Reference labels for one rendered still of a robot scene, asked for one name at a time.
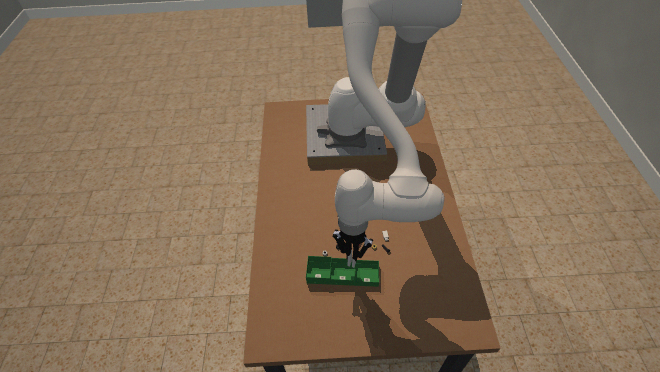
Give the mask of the green three-compartment bin rack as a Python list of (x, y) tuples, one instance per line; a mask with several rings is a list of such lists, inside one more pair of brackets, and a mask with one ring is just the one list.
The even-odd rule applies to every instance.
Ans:
[(309, 256), (306, 282), (379, 287), (379, 263), (372, 260), (357, 260), (353, 268), (352, 262), (350, 267), (348, 266), (347, 258)]

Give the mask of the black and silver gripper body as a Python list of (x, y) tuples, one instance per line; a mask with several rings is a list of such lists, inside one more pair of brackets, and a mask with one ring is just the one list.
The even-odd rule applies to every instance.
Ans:
[[(356, 236), (347, 235), (347, 234), (345, 234), (345, 233), (343, 233), (343, 232), (341, 233), (341, 232), (342, 232), (342, 231), (340, 230), (339, 235), (340, 235), (344, 240), (345, 240), (344, 237), (346, 237), (346, 240), (350, 241), (350, 243), (352, 243), (352, 244), (353, 244), (353, 241), (357, 241), (358, 239), (360, 239), (360, 240), (357, 241), (357, 244), (360, 244), (360, 243), (364, 242), (364, 241), (366, 240), (365, 237), (367, 237), (366, 234), (365, 234), (365, 231), (364, 231), (362, 234), (360, 234), (360, 235), (356, 235)], [(342, 235), (343, 235), (344, 237), (343, 237)]]

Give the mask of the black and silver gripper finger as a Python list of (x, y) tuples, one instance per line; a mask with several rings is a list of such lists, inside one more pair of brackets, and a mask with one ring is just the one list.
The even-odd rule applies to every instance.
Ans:
[(346, 253), (348, 259), (348, 266), (350, 266), (352, 262), (352, 243), (350, 243), (350, 241), (346, 239), (344, 242), (344, 239), (339, 235), (339, 232), (340, 231), (335, 229), (332, 237), (336, 240), (341, 253), (343, 254)]
[(352, 267), (353, 268), (355, 267), (357, 258), (358, 257), (362, 258), (364, 253), (366, 252), (366, 250), (372, 246), (373, 239), (367, 239), (366, 237), (365, 237), (365, 239), (366, 240), (364, 241), (364, 245), (363, 245), (363, 247), (361, 248), (360, 251), (358, 251), (359, 250), (359, 244), (357, 244), (357, 241), (353, 241), (353, 257), (352, 257)]

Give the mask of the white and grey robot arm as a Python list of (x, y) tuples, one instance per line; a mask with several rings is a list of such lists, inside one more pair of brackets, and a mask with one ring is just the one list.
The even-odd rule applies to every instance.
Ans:
[[(420, 222), (442, 212), (444, 194), (427, 182), (405, 127), (419, 123), (425, 114), (425, 99), (413, 85), (427, 40), (455, 23), (461, 8), (462, 0), (343, 0), (349, 77), (334, 85), (327, 125), (317, 126), (317, 133), (327, 135), (326, 147), (365, 148), (365, 127), (377, 126), (398, 159), (388, 183), (372, 181), (357, 169), (340, 176), (335, 208), (343, 233), (360, 235), (371, 220)], [(378, 89), (372, 60), (382, 26), (394, 26), (396, 36), (387, 81)]]

